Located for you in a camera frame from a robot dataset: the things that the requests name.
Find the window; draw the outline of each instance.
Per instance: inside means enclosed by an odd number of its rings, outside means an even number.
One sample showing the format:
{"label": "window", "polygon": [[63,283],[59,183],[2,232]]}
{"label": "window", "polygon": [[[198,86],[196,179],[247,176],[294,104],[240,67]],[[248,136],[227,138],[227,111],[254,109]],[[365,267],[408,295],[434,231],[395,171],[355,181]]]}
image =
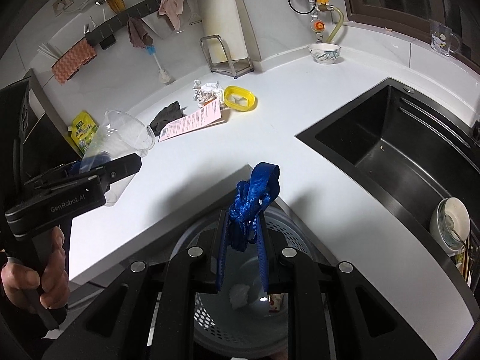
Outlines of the window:
{"label": "window", "polygon": [[480,28],[455,0],[347,0],[349,20],[392,28],[430,43],[429,19],[450,27],[462,40],[453,55],[480,74]]}

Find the flexible yellow hose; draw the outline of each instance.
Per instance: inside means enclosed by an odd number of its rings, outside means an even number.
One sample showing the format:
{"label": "flexible yellow hose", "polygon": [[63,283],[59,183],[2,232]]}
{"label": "flexible yellow hose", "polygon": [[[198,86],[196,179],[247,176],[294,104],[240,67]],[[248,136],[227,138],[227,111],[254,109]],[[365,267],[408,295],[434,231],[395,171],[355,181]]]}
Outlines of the flexible yellow hose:
{"label": "flexible yellow hose", "polygon": [[338,15],[340,16],[339,20],[338,20],[338,23],[337,25],[335,26],[335,28],[333,29],[333,31],[331,32],[331,34],[328,36],[327,40],[325,41],[325,43],[330,43],[332,42],[333,38],[335,37],[335,35],[337,34],[338,30],[340,30],[340,27],[343,25],[343,21],[345,19],[345,17],[343,16],[343,12],[338,9],[337,7],[334,7],[333,5],[331,5],[331,7],[333,8],[333,10],[335,12],[338,13]]}

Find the cable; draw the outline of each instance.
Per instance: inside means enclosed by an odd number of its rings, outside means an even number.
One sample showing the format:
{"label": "cable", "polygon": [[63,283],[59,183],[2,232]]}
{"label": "cable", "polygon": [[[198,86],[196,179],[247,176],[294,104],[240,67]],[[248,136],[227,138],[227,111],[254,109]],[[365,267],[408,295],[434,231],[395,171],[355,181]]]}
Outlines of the cable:
{"label": "cable", "polygon": [[88,2],[90,0],[85,0],[83,1],[80,5],[78,5],[78,7],[76,7],[75,9],[69,9],[69,10],[66,10],[64,9],[63,12],[65,13],[74,13],[74,12],[80,12],[82,11],[83,9],[85,9],[85,7],[88,5]]}
{"label": "cable", "polygon": [[289,0],[289,5],[290,5],[290,8],[292,8],[292,10],[293,10],[294,12],[297,12],[297,13],[299,13],[299,14],[301,14],[301,15],[309,15],[309,14],[311,14],[311,13],[315,10],[315,7],[316,7],[316,5],[317,5],[317,0],[315,0],[315,4],[313,5],[313,7],[312,7],[308,12],[300,12],[300,11],[296,10],[294,7],[292,7],[292,3],[290,2],[290,0]]}

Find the brown towel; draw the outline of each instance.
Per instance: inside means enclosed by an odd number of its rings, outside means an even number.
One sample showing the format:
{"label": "brown towel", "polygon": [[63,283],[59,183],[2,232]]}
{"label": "brown towel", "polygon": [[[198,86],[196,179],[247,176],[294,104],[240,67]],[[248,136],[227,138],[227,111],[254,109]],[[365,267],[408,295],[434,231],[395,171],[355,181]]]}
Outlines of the brown towel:
{"label": "brown towel", "polygon": [[153,39],[148,35],[148,32],[143,28],[143,21],[133,17],[129,17],[128,23],[128,36],[130,43],[134,47],[145,48],[153,44]]}
{"label": "brown towel", "polygon": [[83,38],[60,57],[52,66],[52,72],[60,84],[64,84],[78,69],[97,56],[95,49]]}

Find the electrical outlet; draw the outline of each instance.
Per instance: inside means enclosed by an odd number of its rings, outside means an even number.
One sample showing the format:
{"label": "electrical outlet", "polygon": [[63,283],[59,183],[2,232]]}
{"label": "electrical outlet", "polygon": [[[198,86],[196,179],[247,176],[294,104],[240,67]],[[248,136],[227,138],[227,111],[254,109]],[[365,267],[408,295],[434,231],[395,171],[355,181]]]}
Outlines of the electrical outlet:
{"label": "electrical outlet", "polygon": [[64,9],[68,8],[70,5],[74,3],[74,0],[57,0],[53,3],[53,12],[55,16],[58,16],[63,12]]}

